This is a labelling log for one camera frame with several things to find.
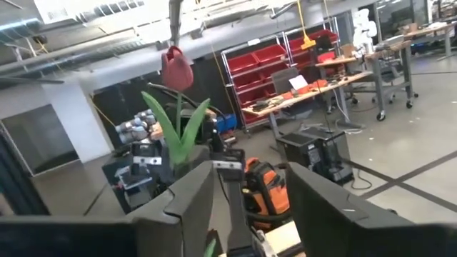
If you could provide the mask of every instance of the green leaf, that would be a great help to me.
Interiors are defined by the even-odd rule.
[[[208,247],[206,247],[205,256],[204,257],[213,257],[214,247],[215,246],[216,246],[216,239],[213,239],[213,240],[211,240],[211,242],[208,245]]]
[[[192,151],[192,148],[194,147],[195,137],[199,132],[199,128],[203,118],[205,117],[208,105],[209,99],[206,99],[203,103],[201,103],[192,114],[192,117],[189,119],[189,122],[184,129],[183,136],[181,137],[181,143],[186,156]]]
[[[162,131],[164,132],[164,138],[169,148],[170,159],[172,164],[181,163],[186,159],[187,155],[183,149],[178,134],[176,134],[174,127],[170,122],[169,117],[166,115],[166,112],[158,103],[158,101],[154,99],[154,97],[152,97],[146,92],[141,92],[141,94],[143,94],[144,101],[154,113],[157,121],[160,123]]]

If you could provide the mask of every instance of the caster wheel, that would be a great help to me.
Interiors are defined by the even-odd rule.
[[[393,209],[387,209],[387,211],[390,211],[391,213],[398,215],[397,211],[395,211]]]
[[[378,121],[383,121],[386,119],[386,113],[384,111],[380,112],[378,115],[376,115],[376,119]]]

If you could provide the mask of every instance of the workbench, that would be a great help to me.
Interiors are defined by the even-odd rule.
[[[342,110],[342,117],[341,120],[338,121],[339,126],[344,126],[344,127],[349,127],[351,129],[362,129],[362,125],[358,124],[353,124],[349,120],[349,115],[348,115],[348,109],[346,106],[346,100],[344,98],[344,90],[342,89],[343,86],[349,85],[350,83],[360,81],[363,78],[369,77],[372,75],[370,71],[364,71],[362,73],[359,73],[354,76],[347,76],[343,80],[339,81],[338,83],[335,84],[329,84],[328,86],[321,87],[319,89],[314,89],[311,92],[308,92],[306,94],[301,94],[297,97],[293,97],[292,99],[287,99],[284,100],[282,103],[278,105],[274,105],[273,103],[275,101],[281,100],[283,96],[275,96],[271,99],[269,99],[269,105],[262,109],[261,111],[254,111],[253,106],[246,107],[242,109],[248,114],[252,114],[254,116],[268,116],[268,122],[270,123],[271,130],[273,131],[273,136],[274,138],[279,138],[281,136],[278,128],[278,124],[276,122],[276,117],[275,117],[275,112],[280,111],[284,108],[287,108],[289,106],[292,106],[293,104],[296,104],[300,101],[304,101],[306,99],[311,99],[314,96],[317,96],[319,94],[323,94],[328,91],[335,91],[336,98],[339,102],[339,105]]]
[[[306,257],[293,221],[266,233],[265,237],[276,254]],[[226,254],[221,254],[219,257],[226,257]]]
[[[389,54],[397,51],[401,52],[404,82],[399,85],[383,86],[381,65],[379,60],[383,57],[384,54]],[[326,68],[344,64],[346,66],[346,71],[350,71],[348,64],[353,64],[357,61],[362,62],[361,59],[357,59],[355,57],[338,57],[333,60],[328,60],[323,63],[316,64],[316,67],[319,67],[322,77],[325,78]],[[366,54],[364,56],[364,61],[368,64],[368,67],[372,69],[373,73],[370,76],[364,76],[362,79],[359,79],[358,82],[374,82],[375,89],[353,89],[351,86],[351,93],[376,93],[379,109],[378,115],[376,116],[378,121],[383,121],[386,118],[386,106],[384,99],[388,94],[393,94],[393,92],[405,89],[407,97],[406,107],[411,108],[413,106],[413,97],[417,97],[418,95],[413,92],[413,84],[411,82],[411,41],[404,41],[393,45],[389,50],[377,51],[373,54]]]
[[[422,44],[444,39],[445,56],[438,58],[437,61],[451,57],[451,32],[457,23],[446,24],[436,28],[419,29],[405,35],[405,40],[410,40],[412,44]],[[444,34],[438,34],[439,31],[444,31]]]

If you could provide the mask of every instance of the red tulip flower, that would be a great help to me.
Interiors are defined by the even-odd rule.
[[[162,79],[165,86],[182,92],[192,86],[194,73],[183,52],[176,46],[162,54]]]

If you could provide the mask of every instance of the black equipment box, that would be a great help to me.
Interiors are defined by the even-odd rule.
[[[329,133],[310,127],[278,138],[287,161],[296,162],[311,171],[343,185],[353,180],[348,142],[344,131]]]

